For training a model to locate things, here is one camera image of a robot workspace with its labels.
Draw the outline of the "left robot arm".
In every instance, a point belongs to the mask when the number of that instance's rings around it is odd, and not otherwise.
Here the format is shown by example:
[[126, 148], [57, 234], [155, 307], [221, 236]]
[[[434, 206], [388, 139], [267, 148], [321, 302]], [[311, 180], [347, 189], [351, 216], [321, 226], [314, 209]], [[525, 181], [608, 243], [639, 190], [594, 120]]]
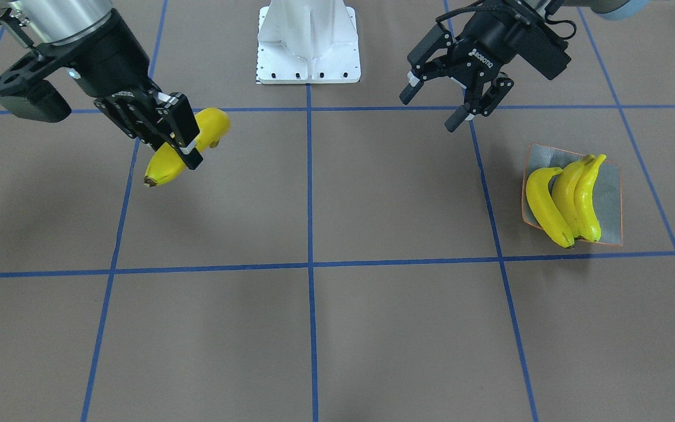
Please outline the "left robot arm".
[[477, 115], [487, 117], [514, 82], [503, 66], [522, 57], [547, 80], [562, 74], [571, 57], [570, 38], [558, 35], [554, 14], [562, 7], [586, 7], [608, 21], [626, 19], [646, 1], [476, 1], [437, 16], [407, 60], [409, 82], [399, 95], [409, 104], [424, 83], [447, 77], [463, 87], [461, 106], [445, 121], [448, 131]]

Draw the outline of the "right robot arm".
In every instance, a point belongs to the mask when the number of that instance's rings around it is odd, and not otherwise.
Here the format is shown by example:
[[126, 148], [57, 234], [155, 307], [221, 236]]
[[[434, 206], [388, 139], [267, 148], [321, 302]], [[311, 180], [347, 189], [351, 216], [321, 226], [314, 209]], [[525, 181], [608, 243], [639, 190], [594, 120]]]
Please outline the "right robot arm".
[[0, 26], [26, 54], [0, 74], [0, 105], [16, 117], [61, 122], [70, 105], [48, 77], [67, 70], [126, 136], [168, 147], [184, 168], [203, 161], [188, 98], [165, 94], [150, 58], [110, 1], [0, 1]]

